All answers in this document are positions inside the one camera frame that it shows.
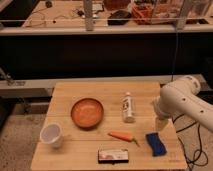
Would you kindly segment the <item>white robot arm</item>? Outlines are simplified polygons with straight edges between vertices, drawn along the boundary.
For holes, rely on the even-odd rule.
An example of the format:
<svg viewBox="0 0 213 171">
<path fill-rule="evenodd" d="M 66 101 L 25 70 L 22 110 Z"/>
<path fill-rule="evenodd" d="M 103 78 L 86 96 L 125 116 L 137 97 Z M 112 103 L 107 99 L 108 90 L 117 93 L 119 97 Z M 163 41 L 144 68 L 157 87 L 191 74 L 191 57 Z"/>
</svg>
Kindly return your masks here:
<svg viewBox="0 0 213 171">
<path fill-rule="evenodd" d="M 213 105 L 197 96 L 200 82 L 186 75 L 165 84 L 153 101 L 154 111 L 160 120 L 168 119 L 176 112 L 185 114 L 213 132 Z"/>
</svg>

